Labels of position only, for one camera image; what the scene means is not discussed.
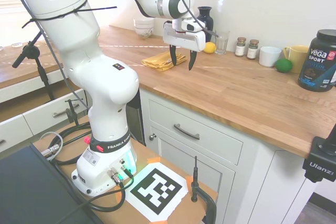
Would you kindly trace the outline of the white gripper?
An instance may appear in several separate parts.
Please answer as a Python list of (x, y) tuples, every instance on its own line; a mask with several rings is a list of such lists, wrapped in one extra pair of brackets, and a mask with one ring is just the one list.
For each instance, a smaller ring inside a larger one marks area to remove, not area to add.
[(191, 50), (189, 70), (192, 70), (194, 66), (197, 52), (205, 49), (205, 33), (203, 31), (180, 33), (173, 29), (171, 22), (165, 22), (163, 25), (163, 41), (170, 45), (170, 56), (174, 66), (177, 64), (176, 47)]

